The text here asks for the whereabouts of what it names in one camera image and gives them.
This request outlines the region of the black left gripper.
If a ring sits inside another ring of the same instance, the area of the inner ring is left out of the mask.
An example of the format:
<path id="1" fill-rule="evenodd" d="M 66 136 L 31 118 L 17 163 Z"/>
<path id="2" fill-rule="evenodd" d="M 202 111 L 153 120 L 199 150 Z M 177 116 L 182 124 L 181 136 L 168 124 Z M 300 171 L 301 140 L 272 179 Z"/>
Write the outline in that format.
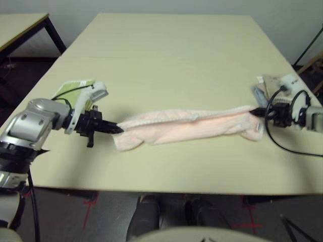
<path id="1" fill-rule="evenodd" d="M 82 137 L 87 137 L 87 147 L 92 148 L 95 132 L 119 134 L 123 132 L 123 129 L 117 123 L 103 120 L 102 113 L 98 111 L 98 106 L 94 105 L 90 111 L 80 114 L 74 131 Z"/>

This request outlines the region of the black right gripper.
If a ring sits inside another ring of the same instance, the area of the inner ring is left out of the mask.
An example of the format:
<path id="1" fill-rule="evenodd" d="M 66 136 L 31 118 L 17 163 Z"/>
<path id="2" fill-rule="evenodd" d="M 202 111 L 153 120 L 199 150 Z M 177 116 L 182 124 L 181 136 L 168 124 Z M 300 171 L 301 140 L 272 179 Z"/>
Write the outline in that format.
<path id="1" fill-rule="evenodd" d="M 270 104 L 266 110 L 263 107 L 258 107 L 250 112 L 254 116 L 264 117 L 266 123 L 272 120 L 276 127 L 286 128 L 290 127 L 293 123 L 292 107 L 289 103 Z"/>

